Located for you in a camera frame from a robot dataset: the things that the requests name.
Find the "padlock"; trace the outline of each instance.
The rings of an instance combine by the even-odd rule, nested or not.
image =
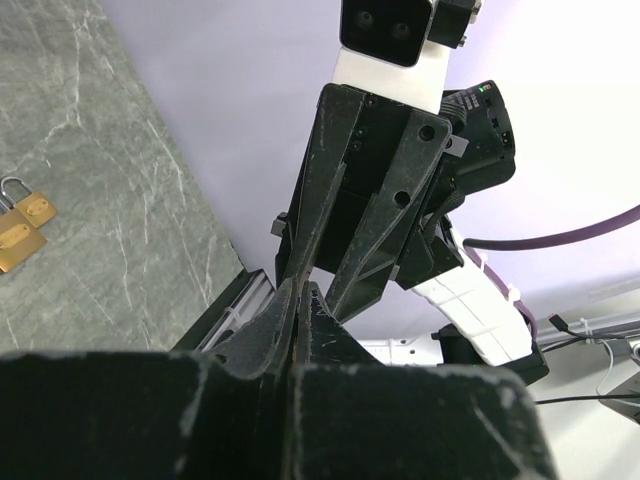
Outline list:
[[[28,195],[17,202],[7,193],[6,185],[9,182],[19,183]],[[33,189],[18,177],[4,177],[0,180],[0,195],[6,199],[12,208],[19,210],[22,215],[36,228],[40,228],[53,217],[58,210],[42,192],[34,192]]]
[[[36,253],[47,239],[22,215],[0,200],[0,271],[7,273]]]

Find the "white plastic part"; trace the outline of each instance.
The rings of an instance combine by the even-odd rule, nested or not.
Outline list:
[[[448,47],[425,42],[413,67],[399,67],[342,47],[332,82],[438,113],[450,52]]]
[[[452,230],[464,265],[413,289],[426,298],[467,338],[480,357],[498,366],[531,354],[531,334],[513,306],[520,292],[510,288],[505,298],[498,287],[460,248],[462,238]]]
[[[442,363],[440,345],[431,335],[416,338],[360,340],[379,362],[385,365],[437,365]]]

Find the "white cable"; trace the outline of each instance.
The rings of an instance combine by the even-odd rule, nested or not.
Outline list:
[[[604,376],[604,378],[600,381],[600,383],[596,387],[596,393],[600,396],[606,395],[600,392],[600,388],[602,388],[602,386],[605,384],[605,382],[609,378],[609,375],[611,375],[611,372],[613,370],[613,363],[614,363],[613,350],[611,350],[611,347],[609,346],[609,342],[602,341],[602,344],[604,345],[604,347],[607,349],[607,352],[609,353],[609,370],[607,370],[607,374]],[[625,402],[624,400],[616,400],[616,399],[612,399],[612,400],[630,407],[634,407],[634,408],[640,407],[640,403]]]

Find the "gray marble surface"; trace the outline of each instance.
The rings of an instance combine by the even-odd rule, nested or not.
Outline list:
[[[0,351],[167,349],[242,266],[95,0],[0,2],[0,175],[60,211]]]

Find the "purple cable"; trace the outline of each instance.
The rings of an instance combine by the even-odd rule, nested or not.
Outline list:
[[[467,238],[462,244],[465,247],[480,248],[482,250],[495,250],[501,252],[516,252],[519,250],[537,250],[540,248],[559,247],[570,243],[582,242],[591,238],[611,233],[614,230],[631,225],[640,220],[640,205],[635,206],[616,217],[603,222],[589,225],[588,227],[571,230],[570,232],[557,233],[546,237],[528,238],[526,240],[478,240]]]
[[[478,255],[478,252],[476,252],[473,248],[465,246],[464,251],[477,267],[480,267],[482,265],[482,259],[480,258],[480,255]],[[509,295],[509,287],[507,287],[507,285],[502,281],[500,276],[486,263],[484,264],[483,271],[484,274],[489,277],[489,280],[491,280],[496,285],[496,287],[498,287],[500,293],[507,297]],[[535,342],[536,338],[538,338],[538,323],[536,322],[536,318],[533,316],[533,313],[525,306],[524,303],[522,303],[521,300],[513,302],[513,306],[518,309],[518,311],[522,314],[525,321],[529,325],[529,328],[531,329],[531,338]]]

